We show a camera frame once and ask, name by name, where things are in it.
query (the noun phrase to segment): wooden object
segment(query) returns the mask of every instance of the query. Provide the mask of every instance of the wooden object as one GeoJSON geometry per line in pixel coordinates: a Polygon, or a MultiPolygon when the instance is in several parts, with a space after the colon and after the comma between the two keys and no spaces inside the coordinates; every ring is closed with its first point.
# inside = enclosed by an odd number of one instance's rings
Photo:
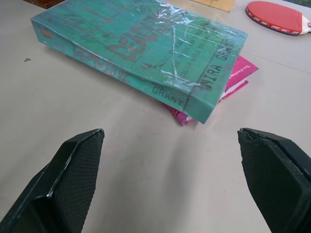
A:
{"type": "Polygon", "coordinates": [[[40,6],[44,9],[49,9],[50,7],[55,6],[63,2],[64,0],[24,0],[24,1],[40,6]]]}
{"type": "Polygon", "coordinates": [[[211,6],[223,11],[229,12],[232,8],[234,0],[192,0],[206,6],[211,6]]]}

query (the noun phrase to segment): teal book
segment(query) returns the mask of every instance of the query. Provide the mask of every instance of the teal book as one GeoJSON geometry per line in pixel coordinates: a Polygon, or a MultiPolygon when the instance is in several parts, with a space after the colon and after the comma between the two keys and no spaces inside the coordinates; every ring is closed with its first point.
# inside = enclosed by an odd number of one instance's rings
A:
{"type": "Polygon", "coordinates": [[[67,0],[38,40],[205,123],[247,34],[160,0],[67,0]]]}

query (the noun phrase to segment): table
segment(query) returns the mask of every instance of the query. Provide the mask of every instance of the table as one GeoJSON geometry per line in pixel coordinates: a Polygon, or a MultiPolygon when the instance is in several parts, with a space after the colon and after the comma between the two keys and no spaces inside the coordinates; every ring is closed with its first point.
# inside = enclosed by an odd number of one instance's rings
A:
{"type": "MultiPolygon", "coordinates": [[[[237,130],[273,132],[311,154],[311,35],[254,23],[249,0],[230,13],[169,2],[248,33],[241,55],[259,67],[205,125],[179,127],[158,101],[40,44],[29,19],[44,9],[0,2],[0,219],[62,142],[103,128],[83,232],[270,232],[247,188],[237,130]]],[[[274,2],[311,19],[310,8],[274,2]]]]}

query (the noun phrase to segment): ping pong paddle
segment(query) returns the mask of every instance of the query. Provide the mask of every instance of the ping pong paddle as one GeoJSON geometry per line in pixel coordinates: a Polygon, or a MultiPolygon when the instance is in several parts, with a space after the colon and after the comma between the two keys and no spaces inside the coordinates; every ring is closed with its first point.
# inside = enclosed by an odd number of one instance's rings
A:
{"type": "Polygon", "coordinates": [[[311,22],[301,12],[286,6],[253,1],[245,11],[256,23],[284,34],[300,35],[311,32],[311,22]]]}

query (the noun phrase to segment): pink magazine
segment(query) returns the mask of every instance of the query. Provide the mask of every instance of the pink magazine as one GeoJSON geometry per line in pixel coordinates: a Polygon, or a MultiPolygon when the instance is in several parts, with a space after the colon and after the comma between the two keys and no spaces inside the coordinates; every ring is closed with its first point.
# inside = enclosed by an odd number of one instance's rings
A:
{"type": "MultiPolygon", "coordinates": [[[[219,102],[231,96],[234,92],[240,90],[242,87],[248,84],[248,81],[246,80],[247,77],[254,73],[256,70],[258,70],[258,68],[255,65],[247,61],[245,58],[238,56],[237,61],[235,62],[235,65],[232,69],[228,84],[219,102]]],[[[182,126],[187,125],[188,122],[192,120],[192,118],[188,115],[168,105],[165,106],[170,110],[174,118],[176,118],[178,123],[182,126]]]]}

